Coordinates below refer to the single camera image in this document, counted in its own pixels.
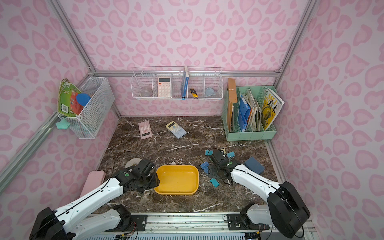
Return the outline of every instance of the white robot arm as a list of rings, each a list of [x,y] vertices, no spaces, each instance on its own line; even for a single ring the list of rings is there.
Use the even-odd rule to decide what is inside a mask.
[[[310,216],[303,200],[289,182],[279,184],[266,179],[235,160],[229,160],[220,151],[214,150],[210,156],[211,178],[227,179],[239,183],[258,194],[268,203],[263,214],[256,209],[258,205],[245,209],[244,217],[249,225],[264,223],[274,225],[284,236],[292,238]],[[32,228],[30,240],[83,240],[109,229],[125,231],[132,226],[131,214],[122,206],[115,206],[104,214],[86,218],[90,213],[108,201],[128,190],[151,189],[159,185],[156,173],[150,174],[154,164],[143,159],[137,166],[118,172],[101,186],[81,198],[59,207],[42,210]]]
[[[150,173],[154,167],[149,160],[143,159],[79,199],[54,211],[49,207],[43,209],[36,217],[29,240],[82,240],[109,229],[124,231],[131,228],[131,214],[122,205],[102,215],[85,218],[126,191],[143,192],[158,186],[157,174]]]

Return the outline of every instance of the white calculator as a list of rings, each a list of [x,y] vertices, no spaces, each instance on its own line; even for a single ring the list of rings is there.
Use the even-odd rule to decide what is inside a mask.
[[[172,97],[170,78],[157,79],[157,96],[163,98]]]
[[[171,131],[177,138],[181,138],[187,133],[182,127],[175,123],[175,121],[168,123],[166,128],[168,128],[168,130]]]
[[[139,131],[141,139],[152,137],[152,130],[148,120],[139,122]]]

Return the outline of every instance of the pink wall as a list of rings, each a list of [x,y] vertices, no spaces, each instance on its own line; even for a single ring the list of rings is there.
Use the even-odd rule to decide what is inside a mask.
[[[275,78],[235,78],[237,86],[272,85]],[[132,97],[129,78],[108,79],[115,103],[124,116],[207,116],[221,115],[224,100],[137,100]],[[228,78],[223,78],[224,89],[227,88]]]
[[[77,199],[88,173],[100,164],[117,123],[111,110],[94,140],[54,129],[0,196],[0,239],[28,239],[42,209]]]
[[[0,3],[0,172],[87,70],[44,0]]]
[[[278,88],[273,142],[321,239],[384,238],[384,4],[323,0]]]
[[[98,69],[277,69],[303,0],[61,1]]]

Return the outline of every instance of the wire basket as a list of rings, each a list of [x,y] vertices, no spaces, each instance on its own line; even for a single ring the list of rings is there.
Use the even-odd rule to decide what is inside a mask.
[[[132,97],[137,99],[194,99],[190,93],[193,88],[198,98],[196,100],[220,100],[223,98],[223,77],[221,68],[188,67],[189,81],[185,98],[181,95],[184,67],[138,67],[133,68],[131,78]],[[171,97],[158,96],[158,78],[170,78]],[[211,88],[214,95],[208,96],[207,89]]]
[[[106,78],[90,77],[80,91],[94,95],[77,117],[60,114],[59,118],[71,124],[69,128],[78,138],[95,139],[115,97]]]

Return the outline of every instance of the aluminum frame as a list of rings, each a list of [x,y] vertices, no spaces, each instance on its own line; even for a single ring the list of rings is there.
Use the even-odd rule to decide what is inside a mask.
[[[189,74],[214,74],[213,70],[190,70]],[[164,73],[164,74],[178,74],[178,70],[151,70],[151,73]],[[222,70],[223,77],[274,77],[280,76],[276,71],[262,71],[262,70]],[[96,70],[95,76],[97,77],[132,77],[132,70]]]
[[[81,43],[79,36],[76,34],[76,31],[73,28],[73,25],[71,24],[59,0],[47,0],[47,2],[51,6],[57,19],[59,20],[68,37],[70,38],[71,42],[73,43],[73,46],[79,53],[80,58],[83,60],[85,65],[88,66],[89,71],[95,71],[96,67],[94,66],[91,58],[85,50],[84,45]]]
[[[64,30],[66,31],[68,37],[74,44],[74,47],[79,52],[80,58],[84,61],[86,66],[89,68],[89,73],[86,77],[82,80],[80,85],[85,82],[85,79],[90,76],[102,76],[102,77],[131,77],[133,75],[133,71],[131,70],[97,70],[88,55],[88,53],[85,50],[84,45],[82,44],[80,38],[78,37],[76,31],[73,28],[73,25],[70,23],[69,18],[67,14],[65,13],[62,5],[60,4],[59,0],[46,0],[48,4],[51,6],[52,10],[54,11],[55,15],[57,16],[58,20],[60,21],[61,25],[63,26]],[[289,62],[291,61],[294,52],[296,51],[296,48],[302,38],[302,36],[305,33],[305,30],[316,11],[316,8],[318,6],[319,0],[308,0],[307,5],[303,11],[303,15],[299,21],[298,27],[296,28],[295,34],[293,36],[292,41],[290,42],[290,45],[288,46],[288,50],[284,56],[284,59],[282,61],[281,66],[276,71],[256,71],[256,70],[246,70],[246,71],[228,71],[224,70],[222,71],[223,77],[274,77],[274,87],[277,88],[281,82],[282,77],[284,76],[284,72],[286,71]],[[118,111],[115,104],[112,105],[112,108],[117,116],[121,118],[121,114]],[[58,120],[58,113],[53,113],[45,122],[44,124],[36,131],[36,133],[29,139],[29,141],[25,144],[25,146],[11,159],[10,164],[7,166],[7,168],[1,173],[0,175],[0,195],[4,192],[6,187],[11,183],[11,181],[14,179],[14,177],[22,170],[22,168],[25,166],[25,164],[28,162],[29,158],[36,152],[36,150],[41,146],[41,144],[44,142],[44,140],[48,137],[49,133],[52,131],[54,124]],[[270,155],[273,167],[275,169],[276,175],[278,177],[279,182],[284,182],[286,180],[285,172],[280,165],[278,161],[278,155],[276,154],[275,148],[273,143],[270,140],[265,141],[266,147],[268,149],[268,153]],[[151,226],[153,224],[154,226],[158,224],[157,221],[159,221],[161,218],[164,219],[164,217],[169,220],[165,223],[165,226],[169,226],[170,221],[173,221],[172,227],[174,228],[174,232],[180,233],[179,227],[176,225],[180,225],[181,220],[187,219],[195,219],[194,223],[188,222],[190,226],[195,226],[194,224],[197,223],[198,226],[203,226],[199,221],[203,221],[202,219],[198,220],[199,218],[204,218],[204,220],[207,220],[207,217],[210,217],[210,219],[218,218],[218,216],[223,216],[226,213],[169,213],[169,214],[147,214],[149,215],[148,225]],[[224,231],[223,228],[223,222],[219,219],[217,221],[210,221],[208,224],[214,224],[216,227],[222,226],[221,231]],[[313,228],[313,224],[311,221],[307,221],[306,224],[308,225],[309,233],[316,235],[316,230]]]
[[[300,18],[299,24],[297,25],[296,31],[293,35],[292,41],[290,42],[288,46],[288,50],[284,55],[283,61],[281,62],[281,66],[277,70],[280,72],[280,75],[278,76],[277,80],[274,82],[273,86],[277,89],[279,86],[284,73],[296,51],[297,46],[300,43],[300,40],[302,39],[303,35],[305,34],[305,30],[307,29],[307,26],[309,22],[312,19],[313,14],[316,12],[316,9],[319,5],[320,0],[308,0],[307,5],[305,6],[303,10],[303,14]]]
[[[86,80],[93,75],[93,72],[88,74],[78,84],[81,87]],[[35,134],[26,142],[23,148],[11,158],[6,169],[0,174],[0,195],[17,176],[17,174],[23,169],[28,162],[29,158],[37,151],[42,145],[45,139],[53,130],[55,123],[59,120],[59,113],[52,113],[51,116],[41,125],[41,127],[35,132]]]
[[[240,212],[185,212],[185,213],[132,213],[133,215],[148,215],[145,233],[231,233],[254,232],[254,230],[229,230],[224,221],[227,214]],[[305,232],[315,232],[312,220],[304,224]]]

